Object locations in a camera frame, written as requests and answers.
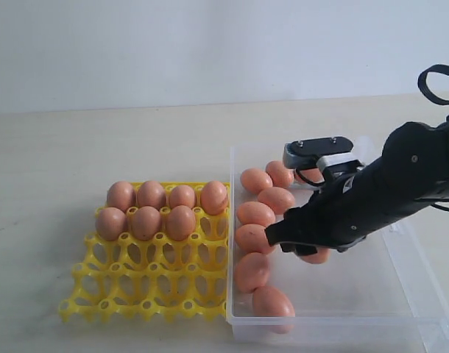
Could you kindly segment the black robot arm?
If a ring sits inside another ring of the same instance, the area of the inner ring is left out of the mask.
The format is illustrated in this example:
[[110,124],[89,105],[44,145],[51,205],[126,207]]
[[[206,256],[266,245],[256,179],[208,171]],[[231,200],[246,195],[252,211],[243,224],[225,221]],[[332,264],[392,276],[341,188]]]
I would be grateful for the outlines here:
[[426,207],[449,202],[449,118],[437,127],[407,122],[364,164],[342,136],[287,143],[283,164],[298,175],[318,169],[323,180],[301,207],[266,228],[269,245],[299,256],[318,248],[345,252],[368,235]]

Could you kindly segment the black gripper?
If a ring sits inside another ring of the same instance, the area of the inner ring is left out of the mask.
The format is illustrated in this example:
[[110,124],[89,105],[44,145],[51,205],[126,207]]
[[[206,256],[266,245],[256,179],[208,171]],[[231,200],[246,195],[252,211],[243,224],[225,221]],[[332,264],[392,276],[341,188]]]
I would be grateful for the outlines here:
[[270,246],[310,256],[318,248],[344,252],[369,234],[415,213],[412,163],[390,165],[382,157],[361,171],[330,184],[302,207],[265,229]]

